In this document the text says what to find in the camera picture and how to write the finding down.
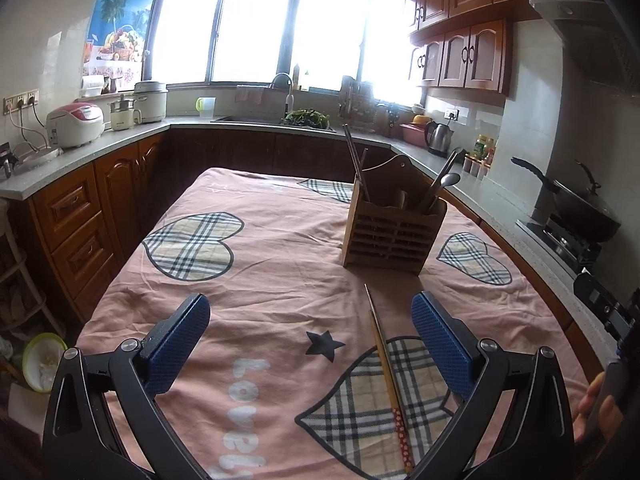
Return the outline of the steel spoon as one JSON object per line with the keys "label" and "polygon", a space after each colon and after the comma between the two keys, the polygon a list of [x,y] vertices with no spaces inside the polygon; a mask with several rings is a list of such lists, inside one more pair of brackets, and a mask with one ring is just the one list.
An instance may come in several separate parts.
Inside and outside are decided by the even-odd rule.
{"label": "steel spoon", "polygon": [[457,184],[460,180],[460,174],[456,174],[455,172],[450,172],[441,178],[437,178],[428,188],[423,200],[421,200],[420,205],[416,208],[416,211],[420,212],[420,214],[426,214],[427,211],[433,207],[442,190]]}

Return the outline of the large steel fork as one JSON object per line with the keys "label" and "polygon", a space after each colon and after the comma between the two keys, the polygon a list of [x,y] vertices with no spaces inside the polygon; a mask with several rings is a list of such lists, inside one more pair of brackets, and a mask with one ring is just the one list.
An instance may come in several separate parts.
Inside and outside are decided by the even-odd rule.
{"label": "large steel fork", "polygon": [[447,161],[445,162],[445,165],[442,167],[442,169],[439,171],[439,174],[437,175],[437,178],[441,178],[443,177],[445,174],[449,174],[450,172],[454,172],[451,170],[452,166],[454,166],[454,162],[456,161],[456,158],[460,155],[461,151],[460,150],[454,150],[449,158],[447,159]]}

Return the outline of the green rimmed bowl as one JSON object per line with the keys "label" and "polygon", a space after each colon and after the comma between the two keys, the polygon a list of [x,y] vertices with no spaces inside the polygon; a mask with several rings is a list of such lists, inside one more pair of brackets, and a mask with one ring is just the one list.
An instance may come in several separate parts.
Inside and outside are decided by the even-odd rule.
{"label": "green rimmed bowl", "polygon": [[32,390],[51,391],[58,363],[66,350],[64,340],[54,333],[42,333],[29,341],[23,352],[22,372]]}

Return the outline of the spice jars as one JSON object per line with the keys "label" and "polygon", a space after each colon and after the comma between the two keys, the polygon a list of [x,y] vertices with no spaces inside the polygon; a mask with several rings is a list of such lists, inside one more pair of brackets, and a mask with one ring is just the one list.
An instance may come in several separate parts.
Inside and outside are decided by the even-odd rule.
{"label": "spice jars", "polygon": [[471,177],[482,180],[486,177],[486,174],[488,174],[490,166],[487,162],[484,162],[484,160],[479,160],[473,156],[466,155],[462,169]]}

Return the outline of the condiment bottles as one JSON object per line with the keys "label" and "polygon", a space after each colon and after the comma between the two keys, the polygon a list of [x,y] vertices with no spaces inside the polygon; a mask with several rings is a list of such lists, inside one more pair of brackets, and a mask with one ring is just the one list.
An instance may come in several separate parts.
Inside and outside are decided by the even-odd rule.
{"label": "condiment bottles", "polygon": [[472,156],[480,162],[491,165],[495,156],[495,150],[496,140],[490,136],[480,134],[475,141],[474,148],[472,149]]}

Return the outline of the wooden utensil holder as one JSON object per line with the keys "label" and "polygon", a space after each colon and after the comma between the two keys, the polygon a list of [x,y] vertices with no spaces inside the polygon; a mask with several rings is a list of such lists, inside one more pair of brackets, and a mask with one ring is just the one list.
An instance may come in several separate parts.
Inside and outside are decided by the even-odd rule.
{"label": "wooden utensil holder", "polygon": [[418,275],[444,223],[447,203],[406,155],[365,169],[352,190],[342,265]]}

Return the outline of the stainless steel electric kettle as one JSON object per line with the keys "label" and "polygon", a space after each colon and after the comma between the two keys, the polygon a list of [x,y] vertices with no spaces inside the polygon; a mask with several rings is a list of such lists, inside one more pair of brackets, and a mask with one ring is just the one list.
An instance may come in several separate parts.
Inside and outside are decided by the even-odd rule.
{"label": "stainless steel electric kettle", "polygon": [[447,157],[453,135],[454,130],[448,125],[441,124],[440,122],[428,122],[425,125],[427,151],[440,157]]}

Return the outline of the pink basin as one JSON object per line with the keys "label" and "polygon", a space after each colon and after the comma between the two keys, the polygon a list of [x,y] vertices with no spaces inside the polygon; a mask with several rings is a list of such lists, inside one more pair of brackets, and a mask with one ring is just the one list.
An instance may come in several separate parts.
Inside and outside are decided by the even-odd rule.
{"label": "pink basin", "polygon": [[418,146],[419,148],[427,148],[425,130],[423,127],[413,124],[402,124],[400,126],[402,132],[402,140]]}

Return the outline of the small white electric kettle pot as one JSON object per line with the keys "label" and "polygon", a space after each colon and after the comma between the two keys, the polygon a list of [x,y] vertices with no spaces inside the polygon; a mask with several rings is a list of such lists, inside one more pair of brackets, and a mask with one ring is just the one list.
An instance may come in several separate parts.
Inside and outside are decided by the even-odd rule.
{"label": "small white electric kettle pot", "polygon": [[110,104],[111,128],[113,131],[124,131],[134,128],[138,123],[139,111],[136,100],[121,96]]}

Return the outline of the dish drying rack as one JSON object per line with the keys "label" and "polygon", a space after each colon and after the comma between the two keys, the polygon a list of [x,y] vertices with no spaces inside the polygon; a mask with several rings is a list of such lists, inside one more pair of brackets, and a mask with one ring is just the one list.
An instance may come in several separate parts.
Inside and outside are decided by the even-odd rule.
{"label": "dish drying rack", "polygon": [[351,76],[343,77],[338,92],[338,120],[342,124],[390,136],[390,104],[375,99],[368,82]]}

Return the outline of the upper wooden cabinets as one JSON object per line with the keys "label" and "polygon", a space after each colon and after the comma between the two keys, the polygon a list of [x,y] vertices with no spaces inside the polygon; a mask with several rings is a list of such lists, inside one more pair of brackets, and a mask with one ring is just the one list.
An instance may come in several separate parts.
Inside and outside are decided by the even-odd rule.
{"label": "upper wooden cabinets", "polygon": [[509,93],[512,25],[536,20],[528,0],[409,0],[421,84]]}

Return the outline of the cream electric cooker pot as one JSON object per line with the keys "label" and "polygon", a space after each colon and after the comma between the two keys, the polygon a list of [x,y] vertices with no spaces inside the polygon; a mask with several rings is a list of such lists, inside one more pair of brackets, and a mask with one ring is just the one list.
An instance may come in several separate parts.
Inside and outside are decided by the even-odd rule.
{"label": "cream electric cooker pot", "polygon": [[134,122],[152,124],[166,117],[168,90],[159,81],[139,81],[134,85]]}

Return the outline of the pink dish cloth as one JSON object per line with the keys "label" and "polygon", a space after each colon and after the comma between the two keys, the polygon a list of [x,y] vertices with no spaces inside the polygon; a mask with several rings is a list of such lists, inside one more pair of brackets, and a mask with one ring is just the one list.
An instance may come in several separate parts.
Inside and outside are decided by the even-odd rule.
{"label": "pink dish cloth", "polygon": [[264,86],[251,86],[250,84],[238,84],[235,87],[234,102],[246,103],[255,106],[262,105],[266,88]]}

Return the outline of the tropical fruit poster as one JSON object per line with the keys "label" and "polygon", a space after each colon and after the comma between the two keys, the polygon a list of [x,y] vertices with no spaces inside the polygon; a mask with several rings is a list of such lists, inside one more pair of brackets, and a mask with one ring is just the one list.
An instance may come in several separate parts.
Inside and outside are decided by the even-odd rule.
{"label": "tropical fruit poster", "polygon": [[85,76],[110,78],[117,92],[142,81],[146,37],[155,0],[96,0],[85,42]]}

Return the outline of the window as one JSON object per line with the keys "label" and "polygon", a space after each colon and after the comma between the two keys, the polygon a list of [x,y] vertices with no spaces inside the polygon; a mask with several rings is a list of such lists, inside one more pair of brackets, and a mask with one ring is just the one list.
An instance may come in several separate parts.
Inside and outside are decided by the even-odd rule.
{"label": "window", "polygon": [[409,0],[160,0],[152,78],[166,84],[283,84],[337,92],[344,76],[375,99],[421,99]]}

